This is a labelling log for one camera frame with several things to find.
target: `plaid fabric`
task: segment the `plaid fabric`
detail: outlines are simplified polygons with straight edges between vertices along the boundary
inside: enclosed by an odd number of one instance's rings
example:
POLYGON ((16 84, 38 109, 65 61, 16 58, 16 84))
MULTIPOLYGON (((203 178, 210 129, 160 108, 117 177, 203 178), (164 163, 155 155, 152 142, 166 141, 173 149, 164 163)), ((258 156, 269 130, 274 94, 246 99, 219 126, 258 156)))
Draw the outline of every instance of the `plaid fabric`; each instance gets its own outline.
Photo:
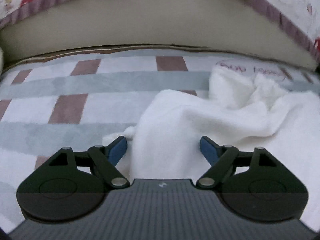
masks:
POLYGON ((73 56, 19 65, 2 76, 0 227, 8 232, 23 220, 15 191, 49 156, 64 146, 84 151, 135 125, 161 90, 208 98, 213 67, 262 73, 289 90, 320 92, 316 75, 288 66, 219 53, 172 54, 79 55, 78 61, 73 56))

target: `white towel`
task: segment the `white towel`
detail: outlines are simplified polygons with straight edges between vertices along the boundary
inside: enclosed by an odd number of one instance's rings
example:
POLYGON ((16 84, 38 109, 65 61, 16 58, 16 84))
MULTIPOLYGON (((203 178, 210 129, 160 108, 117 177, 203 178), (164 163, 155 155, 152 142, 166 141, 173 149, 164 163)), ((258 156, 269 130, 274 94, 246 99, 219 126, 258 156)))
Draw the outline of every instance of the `white towel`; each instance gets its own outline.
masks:
MULTIPOLYGON (((263 146, 305 184, 309 201, 301 220, 319 230, 319 97, 312 92, 289 93, 260 74, 250 79, 220 68, 212 71, 209 87, 209 100, 160 92, 135 129, 121 133, 129 145, 117 168, 130 181, 196 182, 210 168, 199 150, 203 135, 242 151, 263 146)), ((104 145, 121 134, 105 137, 104 145)))

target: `white cloth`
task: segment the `white cloth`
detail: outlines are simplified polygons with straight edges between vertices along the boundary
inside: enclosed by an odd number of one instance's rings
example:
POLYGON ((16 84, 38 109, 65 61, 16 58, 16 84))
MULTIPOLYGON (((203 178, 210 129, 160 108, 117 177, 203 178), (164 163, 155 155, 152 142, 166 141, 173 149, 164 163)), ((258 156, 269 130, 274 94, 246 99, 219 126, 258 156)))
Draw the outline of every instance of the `white cloth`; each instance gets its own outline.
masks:
MULTIPOLYGON (((308 188, 301 220, 319 230, 318 96, 289 93, 260 74, 250 79, 220 68, 213 69, 209 87, 209 100, 172 90, 160 92, 135 129, 121 133, 129 145, 117 168, 130 181, 190 178, 196 182, 210 167, 199 150, 201 136, 243 151, 263 146, 308 188)), ((105 137, 104 145, 119 135, 105 137)))

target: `gray gripper base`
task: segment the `gray gripper base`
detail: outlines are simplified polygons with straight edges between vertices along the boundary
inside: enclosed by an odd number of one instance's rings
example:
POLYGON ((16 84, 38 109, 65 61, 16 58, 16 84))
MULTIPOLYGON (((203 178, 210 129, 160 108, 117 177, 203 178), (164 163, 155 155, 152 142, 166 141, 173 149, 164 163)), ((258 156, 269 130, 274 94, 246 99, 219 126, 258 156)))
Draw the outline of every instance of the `gray gripper base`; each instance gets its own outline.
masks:
POLYGON ((239 217, 216 194, 198 190, 188 179, 136 179, 113 190, 86 217, 61 224, 26 220, 13 240, 311 240, 298 220, 261 224, 239 217))

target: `white logo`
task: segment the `white logo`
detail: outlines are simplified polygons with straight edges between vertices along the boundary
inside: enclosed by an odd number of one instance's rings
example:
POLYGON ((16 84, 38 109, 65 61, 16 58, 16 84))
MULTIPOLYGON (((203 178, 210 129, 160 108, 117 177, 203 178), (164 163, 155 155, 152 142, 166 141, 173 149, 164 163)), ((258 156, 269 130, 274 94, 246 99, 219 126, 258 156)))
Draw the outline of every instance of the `white logo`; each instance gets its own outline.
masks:
POLYGON ((165 182, 161 182, 161 183, 159 183, 159 186, 160 186, 161 188, 164 188, 164 187, 167 186, 167 184, 166 184, 165 182))

